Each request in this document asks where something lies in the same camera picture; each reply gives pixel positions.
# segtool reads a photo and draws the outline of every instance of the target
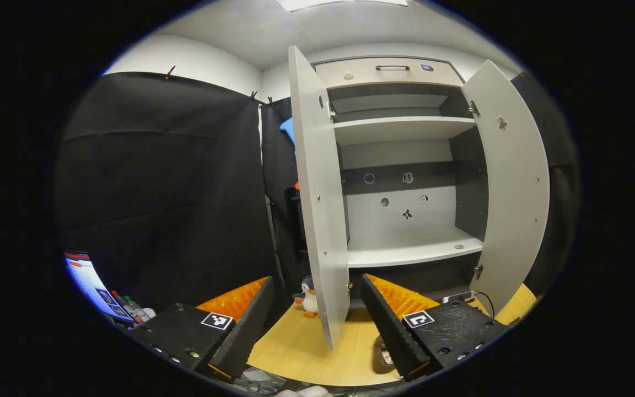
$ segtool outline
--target wooden table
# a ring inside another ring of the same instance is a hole
[[[489,301],[475,300],[470,305],[481,307],[487,316]],[[536,297],[524,285],[519,287],[511,302],[496,320],[510,324],[523,317]],[[320,319],[303,316],[303,309],[293,304],[262,339],[254,344],[249,365],[301,382],[329,386],[368,386],[398,381],[394,370],[378,374],[372,369],[373,344],[379,332],[369,312],[358,309],[351,312],[342,329],[335,350],[328,350],[322,334]]]

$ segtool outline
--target white shelf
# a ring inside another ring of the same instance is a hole
[[[476,125],[474,119],[465,117],[385,117],[335,123],[335,138],[341,146],[416,139],[450,139]]]
[[[482,247],[481,241],[454,226],[400,231],[378,239],[352,235],[347,246],[347,263],[350,268],[417,264],[472,254]]]

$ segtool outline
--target penguin plush toy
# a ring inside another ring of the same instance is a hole
[[[305,310],[303,316],[320,316],[317,310],[318,299],[315,296],[315,284],[313,284],[313,277],[311,275],[303,277],[303,281],[300,283],[300,289],[303,291],[293,294],[293,301],[303,304],[303,309]]]

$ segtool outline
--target open cabinet door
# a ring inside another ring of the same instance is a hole
[[[298,48],[288,50],[295,162],[310,273],[328,349],[340,339],[349,309],[342,179],[327,89]]]
[[[470,289],[506,306],[536,260],[547,221],[550,179],[540,131],[504,73],[487,60],[462,87],[474,101],[489,181],[489,215]]]

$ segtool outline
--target computer screen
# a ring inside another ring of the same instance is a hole
[[[116,319],[133,321],[104,287],[95,266],[86,252],[65,251],[65,262],[70,276],[88,299],[102,312]]]

